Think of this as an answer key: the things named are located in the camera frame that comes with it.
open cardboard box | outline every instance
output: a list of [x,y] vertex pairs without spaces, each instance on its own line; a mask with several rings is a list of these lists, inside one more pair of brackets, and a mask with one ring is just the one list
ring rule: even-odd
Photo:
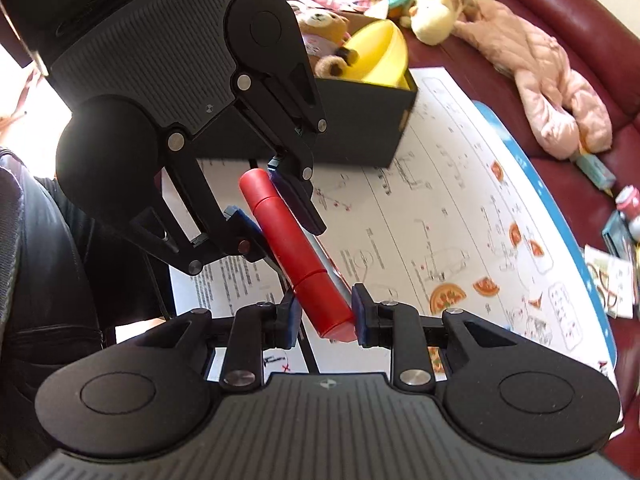
[[[339,14],[350,20],[350,34],[376,20],[354,12]],[[314,162],[387,168],[417,95],[417,86],[408,70],[405,79],[408,89],[316,78],[327,129],[316,140]],[[272,157],[271,150],[235,116],[223,112],[214,122],[216,130],[225,135],[200,136],[197,156],[244,160]]]

red cylinder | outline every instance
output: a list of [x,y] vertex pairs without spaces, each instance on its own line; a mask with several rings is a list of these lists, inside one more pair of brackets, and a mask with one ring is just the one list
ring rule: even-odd
[[247,171],[240,178],[240,190],[320,337],[354,341],[353,313],[349,305],[335,288],[267,172]]

pink jacket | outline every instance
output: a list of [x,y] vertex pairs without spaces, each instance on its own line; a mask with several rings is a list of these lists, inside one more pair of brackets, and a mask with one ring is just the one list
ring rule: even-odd
[[495,0],[479,0],[453,33],[513,74],[533,134],[547,153],[564,159],[580,143],[593,153],[611,147],[607,108],[588,81],[571,70],[556,38]]

teddy bear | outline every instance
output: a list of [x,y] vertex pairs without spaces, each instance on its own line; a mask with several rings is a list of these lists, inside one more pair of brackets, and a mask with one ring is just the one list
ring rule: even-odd
[[289,2],[298,19],[311,70],[318,77],[338,77],[358,59],[354,50],[342,45],[348,37],[349,20],[326,9]]

yellow plastic container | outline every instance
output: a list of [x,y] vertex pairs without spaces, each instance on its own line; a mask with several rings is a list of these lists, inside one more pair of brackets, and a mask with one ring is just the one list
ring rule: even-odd
[[358,60],[343,71],[343,79],[405,88],[408,53],[404,36],[395,23],[390,20],[369,23],[344,46],[355,50]]

